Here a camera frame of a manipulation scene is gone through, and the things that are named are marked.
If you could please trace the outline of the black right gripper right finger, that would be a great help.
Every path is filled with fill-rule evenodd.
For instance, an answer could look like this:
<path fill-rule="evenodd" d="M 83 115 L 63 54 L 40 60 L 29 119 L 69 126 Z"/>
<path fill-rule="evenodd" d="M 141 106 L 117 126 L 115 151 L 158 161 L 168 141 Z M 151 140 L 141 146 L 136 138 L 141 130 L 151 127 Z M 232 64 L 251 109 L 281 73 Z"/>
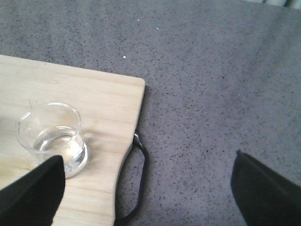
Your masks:
<path fill-rule="evenodd" d="M 301 224 L 301 187 L 241 150 L 237 150 L 230 186 L 248 226 Z"/>

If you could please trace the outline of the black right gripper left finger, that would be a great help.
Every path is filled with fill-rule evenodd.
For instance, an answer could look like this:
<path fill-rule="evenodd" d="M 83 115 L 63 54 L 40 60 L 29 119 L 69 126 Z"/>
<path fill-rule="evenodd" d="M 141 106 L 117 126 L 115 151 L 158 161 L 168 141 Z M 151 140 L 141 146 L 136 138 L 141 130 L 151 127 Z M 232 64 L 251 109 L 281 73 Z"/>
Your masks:
<path fill-rule="evenodd" d="M 65 172 L 62 156 L 41 165 L 0 190 L 2 226 L 50 226 L 62 201 Z"/>

